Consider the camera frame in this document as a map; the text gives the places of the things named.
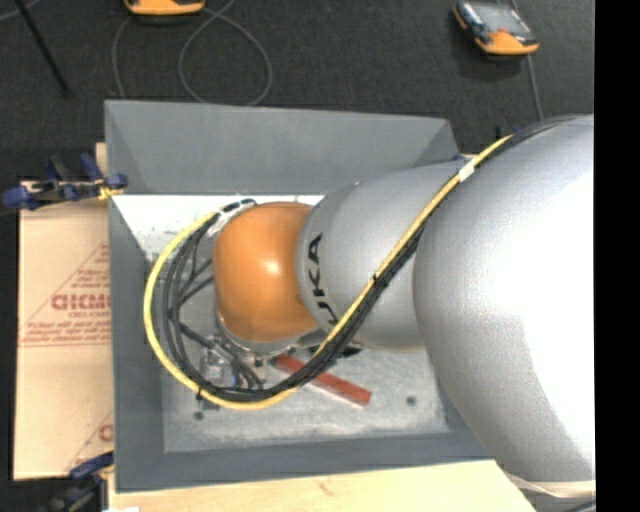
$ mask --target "red stick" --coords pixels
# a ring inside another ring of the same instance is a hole
[[[278,356],[274,362],[275,367],[279,370],[285,371],[289,374],[297,372],[304,366],[304,363],[295,357],[282,354]],[[349,381],[331,375],[327,372],[322,372],[311,384],[315,384],[331,393],[338,395],[350,402],[358,405],[367,405],[371,399],[371,391],[368,391],[360,386],[356,386]]]

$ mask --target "wooden surface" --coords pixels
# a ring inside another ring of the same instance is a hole
[[[126,494],[115,493],[113,484],[109,475],[113,511],[132,507],[139,512],[534,510],[492,461]]]

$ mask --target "power cord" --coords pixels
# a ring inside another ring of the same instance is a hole
[[[245,105],[253,106],[253,105],[259,104],[269,94],[271,87],[273,85],[273,65],[271,63],[271,59],[269,58],[267,51],[260,44],[260,42],[253,36],[253,34],[251,34],[251,32],[249,32],[246,28],[241,26],[239,23],[235,22],[231,18],[224,15],[224,13],[227,12],[236,3],[236,1],[237,0],[230,0],[218,11],[214,11],[212,9],[205,7],[203,11],[210,16],[209,19],[204,23],[202,23],[195,30],[195,32],[193,32],[189,36],[184,46],[180,50],[180,56],[178,58],[178,66],[177,66],[178,76],[180,77],[180,83],[182,84],[184,89],[187,91],[189,96],[200,103],[208,103],[208,101],[202,98],[202,96],[200,96],[198,93],[196,93],[191,87],[191,85],[189,84],[189,82],[187,81],[186,76],[184,74],[184,61],[185,61],[187,51],[189,50],[189,47],[191,46],[191,44],[202,34],[202,32],[206,28],[208,28],[216,20],[221,20],[227,25],[237,30],[238,32],[240,32],[251,44],[253,44],[256,47],[256,49],[260,52],[264,60],[265,67],[267,70],[267,79],[266,79],[265,86],[263,87],[262,91],[258,96],[256,96],[253,100],[245,103]],[[118,28],[118,31],[116,32],[116,35],[113,38],[113,43],[111,45],[111,67],[113,70],[113,76],[116,81],[118,94],[121,98],[126,98],[126,93],[124,90],[124,86],[122,84],[122,79],[120,74],[120,65],[118,63],[118,48],[120,45],[120,40],[122,38],[122,33],[124,32],[125,27],[130,23],[131,19],[132,17],[129,16],[122,22],[122,24]]]
[[[494,0],[497,4],[502,4],[500,0]],[[516,3],[516,0],[509,0],[511,2],[511,8],[520,13],[520,8]],[[542,104],[540,103],[540,95],[538,93],[538,81],[536,80],[535,70],[533,69],[533,59],[530,54],[527,54],[527,68],[529,71],[529,85],[531,86],[531,93],[533,95],[533,105],[536,109],[536,117],[538,121],[544,121],[544,114],[542,112]]]
[[[40,2],[42,2],[42,0],[33,0],[33,2],[28,3],[26,7],[27,9],[31,9],[32,7],[35,7],[36,5],[38,5]],[[0,23],[2,23],[3,21],[10,20],[11,18],[15,18],[17,16],[20,16],[20,11],[18,9],[9,11],[5,14],[0,14]]]

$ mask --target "kuka logo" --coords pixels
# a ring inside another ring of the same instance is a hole
[[[111,296],[104,293],[97,295],[92,293],[61,293],[51,297],[51,307],[59,311],[109,309],[111,308]]]
[[[338,317],[333,312],[331,306],[324,300],[322,297],[325,297],[325,291],[321,288],[320,283],[320,256],[318,255],[318,250],[320,248],[320,240],[322,240],[322,233],[320,233],[317,237],[315,237],[309,243],[307,258],[314,263],[316,267],[315,274],[308,271],[308,277],[313,285],[313,296],[316,297],[316,305],[320,309],[324,309],[327,312],[329,318],[327,319],[330,325],[336,325],[338,323]]]

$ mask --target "cardboard box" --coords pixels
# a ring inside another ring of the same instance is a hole
[[[113,449],[106,203],[20,215],[14,478]]]

